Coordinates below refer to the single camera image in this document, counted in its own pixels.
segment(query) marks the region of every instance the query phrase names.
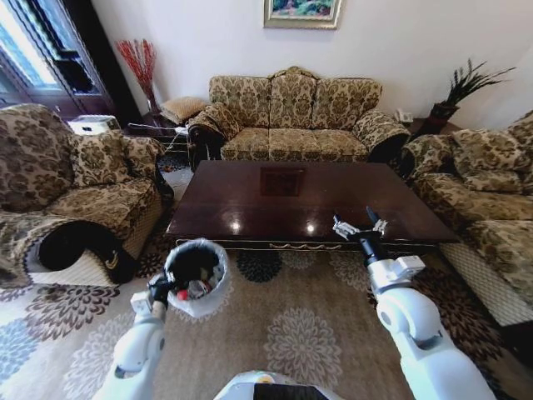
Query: flower pot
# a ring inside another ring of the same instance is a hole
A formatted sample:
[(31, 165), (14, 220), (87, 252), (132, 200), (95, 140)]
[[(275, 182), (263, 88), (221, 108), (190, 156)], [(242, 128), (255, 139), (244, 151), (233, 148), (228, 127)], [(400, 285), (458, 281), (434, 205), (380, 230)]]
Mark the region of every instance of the flower pot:
[(426, 118), (421, 128), (413, 136), (418, 138), (421, 135), (439, 134), (458, 109), (457, 106), (450, 106), (443, 102), (436, 103), (431, 109), (430, 116)]
[(161, 110), (157, 105), (156, 97), (153, 94), (153, 90), (145, 94), (147, 95), (148, 112), (153, 116), (159, 115), (161, 113)]

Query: plastic bag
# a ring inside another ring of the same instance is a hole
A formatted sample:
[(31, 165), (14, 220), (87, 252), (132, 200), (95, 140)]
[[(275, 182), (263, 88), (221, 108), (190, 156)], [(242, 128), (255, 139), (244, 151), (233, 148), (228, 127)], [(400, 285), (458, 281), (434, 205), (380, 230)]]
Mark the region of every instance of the plastic bag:
[(174, 292), (168, 293), (168, 302), (173, 307), (184, 311), (194, 318), (201, 318), (207, 314), (213, 313), (219, 308), (230, 285), (230, 272), (227, 266), (228, 258), (226, 250), (224, 250), (224, 247), (204, 238), (191, 240), (172, 249), (165, 261), (165, 274), (167, 276), (169, 273), (177, 275), (177, 273), (179, 273), (178, 271), (172, 271), (172, 268), (175, 268), (175, 266), (173, 266), (174, 260), (177, 257), (183, 256), (184, 253), (198, 248), (213, 252), (218, 257), (218, 265), (216, 268), (220, 268), (223, 271), (222, 279), (208, 294), (196, 300), (179, 300)]

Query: floral upholstered sofa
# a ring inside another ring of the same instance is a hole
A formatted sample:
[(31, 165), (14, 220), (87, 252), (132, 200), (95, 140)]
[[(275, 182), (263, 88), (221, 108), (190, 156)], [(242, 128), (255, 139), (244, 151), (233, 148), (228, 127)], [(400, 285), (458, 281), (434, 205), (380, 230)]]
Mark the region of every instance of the floral upholstered sofa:
[(381, 85), (318, 78), (298, 67), (270, 77), (213, 77), (212, 105), (189, 122), (202, 159), (386, 162), (409, 132), (373, 110)]
[(76, 135), (41, 105), (0, 110), (0, 287), (131, 279), (172, 198), (162, 151), (120, 131)]
[(533, 112), (505, 131), (419, 137), (402, 149), (401, 173), (462, 237), (441, 249), (495, 320), (531, 323)]

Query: dark wooden coffee table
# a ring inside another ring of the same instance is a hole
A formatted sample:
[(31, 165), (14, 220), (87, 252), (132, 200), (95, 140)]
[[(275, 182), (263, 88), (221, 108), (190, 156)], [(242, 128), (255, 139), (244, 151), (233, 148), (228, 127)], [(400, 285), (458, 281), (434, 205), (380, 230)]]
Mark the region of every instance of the dark wooden coffee table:
[(420, 251), (456, 236), (385, 164), (202, 162), (167, 234), (225, 248), (353, 250), (332, 230), (333, 213), (359, 228), (371, 206), (389, 222), (392, 251)]

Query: sofa armrest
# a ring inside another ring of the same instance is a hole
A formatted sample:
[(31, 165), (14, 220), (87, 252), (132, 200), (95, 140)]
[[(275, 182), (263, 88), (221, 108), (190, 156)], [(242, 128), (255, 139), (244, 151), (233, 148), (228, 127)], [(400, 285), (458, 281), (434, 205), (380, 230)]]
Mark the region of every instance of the sofa armrest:
[(411, 135), (394, 118), (377, 110), (365, 112), (352, 132), (368, 149), (368, 161), (374, 163), (392, 160)]
[(165, 147), (151, 137), (123, 136), (124, 156), (134, 177), (156, 179), (157, 159)]
[(202, 160), (220, 160), (220, 149), (228, 140), (232, 140), (242, 125), (231, 111), (221, 102), (206, 107), (196, 117), (189, 120), (189, 138), (195, 146), (192, 171)]
[(450, 135), (424, 135), (402, 148), (399, 172), (404, 179), (413, 180), (427, 173), (440, 172), (452, 159)]
[(41, 211), (8, 212), (0, 210), (0, 284), (3, 288), (23, 288), (32, 280), (24, 260), (39, 239), (73, 218)]

